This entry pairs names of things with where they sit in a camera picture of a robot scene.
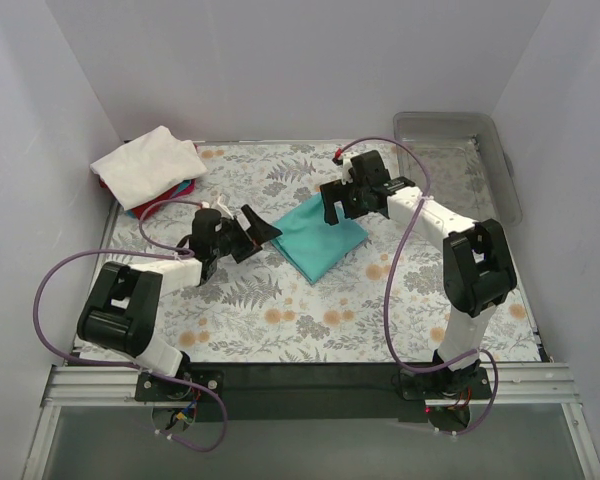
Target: white towel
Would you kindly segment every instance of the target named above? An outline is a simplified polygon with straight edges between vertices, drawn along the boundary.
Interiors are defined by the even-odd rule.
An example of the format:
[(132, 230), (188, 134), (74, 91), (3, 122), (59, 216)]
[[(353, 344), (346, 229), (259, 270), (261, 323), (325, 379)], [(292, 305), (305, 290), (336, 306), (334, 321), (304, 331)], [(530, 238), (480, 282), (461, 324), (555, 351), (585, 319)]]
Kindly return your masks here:
[(138, 137), (91, 164), (122, 208), (130, 210), (184, 180), (207, 172), (191, 140), (181, 142), (167, 127)]

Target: glass panel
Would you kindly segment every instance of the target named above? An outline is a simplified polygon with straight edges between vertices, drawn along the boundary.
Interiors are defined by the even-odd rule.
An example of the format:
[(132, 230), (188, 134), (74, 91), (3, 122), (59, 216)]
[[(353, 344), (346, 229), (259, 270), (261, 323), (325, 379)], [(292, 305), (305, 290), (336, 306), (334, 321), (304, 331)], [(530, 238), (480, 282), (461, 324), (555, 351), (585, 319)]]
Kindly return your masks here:
[[(150, 408), (65, 407), (45, 478), (584, 478), (560, 405), (496, 406), (457, 441), (391, 419), (236, 421), (218, 450), (198, 454), (152, 429)], [(212, 442), (218, 429), (184, 435)]]

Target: floral tablecloth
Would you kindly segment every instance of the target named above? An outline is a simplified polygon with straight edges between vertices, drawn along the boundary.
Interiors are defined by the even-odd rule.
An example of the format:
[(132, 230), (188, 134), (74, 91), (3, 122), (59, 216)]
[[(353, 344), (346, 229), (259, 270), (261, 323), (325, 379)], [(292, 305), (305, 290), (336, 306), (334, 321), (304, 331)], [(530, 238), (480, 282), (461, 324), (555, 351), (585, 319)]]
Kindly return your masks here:
[[(331, 163), (335, 143), (230, 144), (199, 147), (209, 172), (199, 179), (192, 200), (224, 194), (237, 211), (245, 203), (275, 222), (340, 175)], [(375, 148), (397, 175), (395, 148)], [(468, 141), (416, 144), (433, 175), (433, 195), (459, 213), (477, 219), (493, 215), (478, 154)], [(420, 181), (413, 165), (409, 175)], [(175, 245), (190, 233), (193, 207), (169, 205), (146, 224), (150, 236)], [(390, 355), (382, 332), (382, 299), (387, 273), (403, 226), (377, 214), (359, 219), (368, 239), (314, 286), (275, 248), (240, 265), (219, 261), (211, 281), (187, 287), (160, 301), (156, 329), (194, 361), (380, 362)], [(155, 251), (138, 232), (137, 220), (120, 212), (110, 246)], [(129, 262), (131, 257), (116, 257)], [(148, 261), (135, 259), (136, 262)], [(429, 361), (444, 338), (449, 303), (442, 288), (442, 256), (414, 235), (400, 257), (391, 301), (391, 331), (404, 360)], [(493, 317), (484, 346), (502, 361), (540, 359), (518, 290)], [(85, 358), (114, 355), (77, 342)]]

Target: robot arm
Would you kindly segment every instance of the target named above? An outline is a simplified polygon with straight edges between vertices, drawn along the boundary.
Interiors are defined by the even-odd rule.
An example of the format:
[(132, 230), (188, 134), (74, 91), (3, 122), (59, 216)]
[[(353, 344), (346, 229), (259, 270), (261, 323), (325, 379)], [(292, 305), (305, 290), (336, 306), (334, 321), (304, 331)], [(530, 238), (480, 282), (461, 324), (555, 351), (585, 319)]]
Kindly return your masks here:
[[(378, 212), (407, 225), (422, 191), (404, 178), (390, 178), (377, 151), (343, 161), (342, 180), (321, 186), (325, 222), (338, 222), (335, 203), (346, 218)], [(443, 255), (444, 289), (451, 302), (445, 338), (434, 354), (442, 363), (480, 346), (489, 320), (517, 279), (502, 226), (496, 220), (478, 222), (427, 199), (414, 230)], [(477, 367), (472, 355), (450, 367), (452, 372)]]
[(218, 259), (233, 256), (241, 263), (282, 232), (267, 224), (248, 205), (234, 217), (216, 202), (195, 214), (188, 244), (194, 258), (123, 265), (107, 262), (100, 270), (78, 321), (78, 336), (113, 350), (133, 363), (170, 377), (179, 376), (187, 355), (154, 331), (158, 301), (183, 287), (206, 283)]

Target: white enclosure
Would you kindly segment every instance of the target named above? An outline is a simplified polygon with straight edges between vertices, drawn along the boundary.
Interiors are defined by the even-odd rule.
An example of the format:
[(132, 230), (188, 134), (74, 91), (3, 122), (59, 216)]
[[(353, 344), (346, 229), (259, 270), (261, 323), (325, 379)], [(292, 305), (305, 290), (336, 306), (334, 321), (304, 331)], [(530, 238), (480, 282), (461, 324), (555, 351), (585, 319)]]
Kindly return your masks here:
[[(88, 164), (180, 138), (390, 134), (400, 111), (492, 115), (523, 221), (507, 233), (600, 455), (600, 1), (0, 0), (0, 479), (18, 478), (51, 363), (44, 272), (99, 244)], [(43, 308), (69, 348), (93, 262)]]

